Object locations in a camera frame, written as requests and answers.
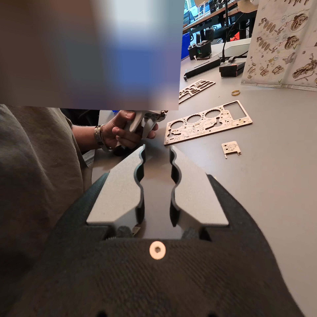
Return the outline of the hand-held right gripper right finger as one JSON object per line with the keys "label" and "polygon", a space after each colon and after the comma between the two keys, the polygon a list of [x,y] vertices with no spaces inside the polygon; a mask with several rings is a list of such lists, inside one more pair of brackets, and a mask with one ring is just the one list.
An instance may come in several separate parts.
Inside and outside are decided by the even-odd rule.
{"label": "hand-held right gripper right finger", "polygon": [[173,227],[227,227],[229,222],[205,171],[183,152],[170,146],[171,193],[170,220]]}

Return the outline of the blue plastic bin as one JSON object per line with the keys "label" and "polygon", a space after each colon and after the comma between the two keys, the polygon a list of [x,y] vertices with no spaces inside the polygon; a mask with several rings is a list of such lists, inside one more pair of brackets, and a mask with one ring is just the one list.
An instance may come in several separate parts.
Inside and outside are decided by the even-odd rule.
{"label": "blue plastic bin", "polygon": [[184,60],[189,56],[188,47],[190,45],[190,33],[187,32],[182,35],[182,47],[181,47],[181,60]]}

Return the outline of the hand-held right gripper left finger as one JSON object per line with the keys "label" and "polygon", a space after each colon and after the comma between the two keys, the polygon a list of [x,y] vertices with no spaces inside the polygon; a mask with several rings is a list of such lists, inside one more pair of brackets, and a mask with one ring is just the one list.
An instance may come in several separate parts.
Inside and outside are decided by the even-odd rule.
{"label": "hand-held right gripper left finger", "polygon": [[110,170],[86,220],[88,225],[109,225],[130,230],[141,224],[145,215],[145,144]]}

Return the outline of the long wooden puzzle sheet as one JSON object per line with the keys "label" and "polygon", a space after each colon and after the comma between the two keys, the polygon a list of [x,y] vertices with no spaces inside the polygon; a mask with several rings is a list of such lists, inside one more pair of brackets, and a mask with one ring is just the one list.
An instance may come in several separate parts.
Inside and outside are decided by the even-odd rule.
{"label": "long wooden puzzle sheet", "polygon": [[195,83],[187,86],[179,92],[179,105],[202,91],[215,85],[214,81],[198,80]]}

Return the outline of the black battery charger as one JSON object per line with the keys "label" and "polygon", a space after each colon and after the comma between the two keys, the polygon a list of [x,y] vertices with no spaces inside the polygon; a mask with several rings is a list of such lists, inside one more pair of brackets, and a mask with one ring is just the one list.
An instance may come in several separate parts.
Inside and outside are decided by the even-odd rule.
{"label": "black battery charger", "polygon": [[205,58],[211,54],[211,42],[214,39],[214,28],[201,30],[196,34],[196,43],[188,46],[190,60]]}

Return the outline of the grey flat base plate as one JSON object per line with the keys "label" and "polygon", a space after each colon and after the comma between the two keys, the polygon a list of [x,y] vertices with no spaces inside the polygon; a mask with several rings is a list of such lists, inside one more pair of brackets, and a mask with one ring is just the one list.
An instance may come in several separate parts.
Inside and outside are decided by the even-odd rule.
{"label": "grey flat base plate", "polygon": [[[225,57],[239,56],[248,51],[251,38],[241,39],[232,42],[226,42],[225,44]],[[220,58],[222,57],[224,43],[218,43],[211,46],[211,56],[215,57],[216,55]]]}

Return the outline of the black flat bar device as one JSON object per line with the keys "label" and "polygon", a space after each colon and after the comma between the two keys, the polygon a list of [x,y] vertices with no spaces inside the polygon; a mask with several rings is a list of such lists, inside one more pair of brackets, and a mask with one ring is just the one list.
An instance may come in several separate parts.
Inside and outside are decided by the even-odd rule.
{"label": "black flat bar device", "polygon": [[206,72],[208,70],[214,69],[216,67],[219,67],[221,64],[221,59],[218,55],[215,57],[199,64],[196,65],[190,69],[186,69],[185,74],[184,74],[184,80],[187,81],[189,78],[192,78],[196,75],[199,75],[203,72]]}

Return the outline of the person's left forearm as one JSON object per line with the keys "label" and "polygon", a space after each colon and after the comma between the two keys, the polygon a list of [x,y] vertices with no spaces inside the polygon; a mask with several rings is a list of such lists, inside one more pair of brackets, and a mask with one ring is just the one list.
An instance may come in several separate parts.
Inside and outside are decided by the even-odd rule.
{"label": "person's left forearm", "polygon": [[72,125],[71,130],[81,152],[88,152],[99,148],[94,137],[94,126]]}

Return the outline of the grey desk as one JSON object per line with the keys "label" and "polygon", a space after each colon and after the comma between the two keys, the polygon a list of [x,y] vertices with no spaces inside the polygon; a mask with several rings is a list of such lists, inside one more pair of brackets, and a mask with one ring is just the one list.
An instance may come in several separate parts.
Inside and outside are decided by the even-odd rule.
{"label": "grey desk", "polygon": [[[227,189],[256,221],[283,278],[305,316],[316,316],[316,106],[313,91],[241,85],[242,75],[221,78],[218,68],[184,81],[196,61],[181,61],[180,90],[202,79],[215,85],[169,111],[147,140],[145,220],[137,237],[179,239],[169,217],[171,179],[166,124],[239,100],[253,123],[176,144]],[[225,159],[221,144],[236,141],[241,154]]]}

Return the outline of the printed instruction booklet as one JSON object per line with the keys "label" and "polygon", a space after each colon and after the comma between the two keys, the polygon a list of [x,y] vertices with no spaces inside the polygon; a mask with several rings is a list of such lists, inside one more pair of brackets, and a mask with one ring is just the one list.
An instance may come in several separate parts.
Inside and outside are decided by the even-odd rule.
{"label": "printed instruction booklet", "polygon": [[259,1],[242,84],[317,90],[317,1]]}

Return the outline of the large wooden puzzle sheet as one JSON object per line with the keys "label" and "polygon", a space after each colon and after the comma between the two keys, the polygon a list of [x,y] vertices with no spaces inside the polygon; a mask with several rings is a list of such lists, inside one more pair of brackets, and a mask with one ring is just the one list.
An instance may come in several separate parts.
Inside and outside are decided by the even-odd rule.
{"label": "large wooden puzzle sheet", "polygon": [[[244,116],[233,119],[226,107],[237,104]],[[164,145],[172,145],[179,142],[196,139],[222,131],[250,125],[253,121],[245,111],[239,100],[235,100],[218,107],[210,108],[183,118],[167,123]]]}

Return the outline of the black box red label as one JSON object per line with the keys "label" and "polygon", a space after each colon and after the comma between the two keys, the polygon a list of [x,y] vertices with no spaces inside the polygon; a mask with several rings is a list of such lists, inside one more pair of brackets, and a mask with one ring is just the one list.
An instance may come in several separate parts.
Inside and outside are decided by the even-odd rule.
{"label": "black box red label", "polygon": [[230,63],[219,67],[221,77],[237,77],[243,73],[245,67],[244,62]]}

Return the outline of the background wooden table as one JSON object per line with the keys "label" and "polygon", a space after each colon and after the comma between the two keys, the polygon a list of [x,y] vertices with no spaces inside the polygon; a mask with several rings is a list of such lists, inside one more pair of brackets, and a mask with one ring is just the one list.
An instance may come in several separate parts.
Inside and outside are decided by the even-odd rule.
{"label": "background wooden table", "polygon": [[194,22],[190,23],[189,25],[183,27],[183,34],[188,33],[190,30],[192,30],[194,27],[201,23],[205,23],[206,21],[209,21],[212,19],[214,16],[222,16],[224,17],[225,15],[225,5],[217,10],[214,10],[213,12],[209,12],[205,14],[203,17],[200,17],[199,19],[196,19]]}

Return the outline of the person's left hand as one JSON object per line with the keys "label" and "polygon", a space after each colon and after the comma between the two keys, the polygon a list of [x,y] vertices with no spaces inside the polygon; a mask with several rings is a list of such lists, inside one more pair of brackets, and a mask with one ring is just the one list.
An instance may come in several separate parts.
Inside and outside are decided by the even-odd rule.
{"label": "person's left hand", "polygon": [[101,127],[101,135],[104,144],[109,148],[115,148],[117,143],[133,149],[142,139],[143,128],[138,126],[135,132],[124,130],[128,121],[134,120],[135,112],[120,110],[108,123]]}

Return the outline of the small wooden sheet fragment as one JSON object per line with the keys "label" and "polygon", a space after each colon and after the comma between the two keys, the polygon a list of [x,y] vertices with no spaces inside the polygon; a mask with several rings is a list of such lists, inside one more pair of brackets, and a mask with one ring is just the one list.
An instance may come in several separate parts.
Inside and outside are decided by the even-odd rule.
{"label": "small wooden sheet fragment", "polygon": [[238,146],[236,141],[225,142],[221,144],[225,159],[227,159],[228,154],[236,153],[238,155],[241,154],[240,147]]}

